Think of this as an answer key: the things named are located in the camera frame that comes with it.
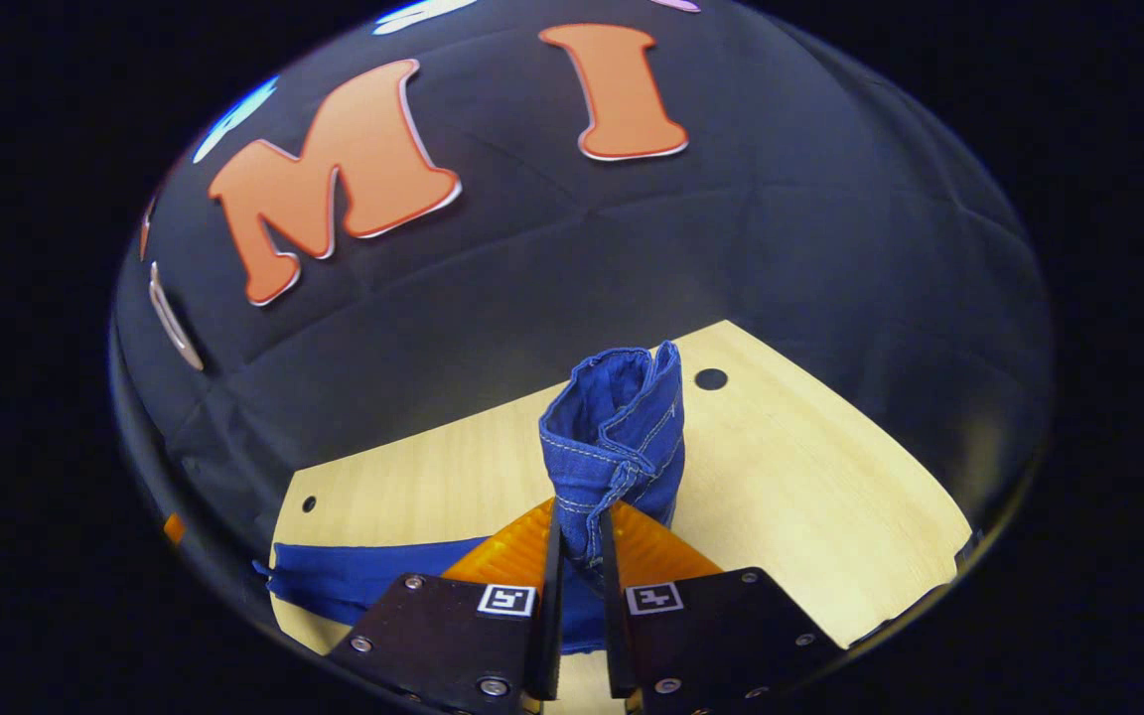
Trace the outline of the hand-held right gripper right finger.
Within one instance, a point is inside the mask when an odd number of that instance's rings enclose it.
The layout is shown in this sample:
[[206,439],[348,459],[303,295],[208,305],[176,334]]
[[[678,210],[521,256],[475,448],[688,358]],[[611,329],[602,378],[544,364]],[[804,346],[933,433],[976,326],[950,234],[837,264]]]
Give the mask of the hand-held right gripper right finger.
[[777,714],[844,650],[760,567],[725,570],[653,517],[601,517],[610,692],[628,714]]

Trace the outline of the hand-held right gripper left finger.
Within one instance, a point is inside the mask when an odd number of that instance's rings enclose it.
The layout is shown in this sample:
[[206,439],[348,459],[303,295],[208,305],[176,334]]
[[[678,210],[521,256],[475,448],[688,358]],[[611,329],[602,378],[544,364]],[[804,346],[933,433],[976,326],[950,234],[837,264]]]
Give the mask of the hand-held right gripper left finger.
[[557,697],[563,546],[546,500],[445,573],[396,578],[327,660],[426,712],[540,714]]

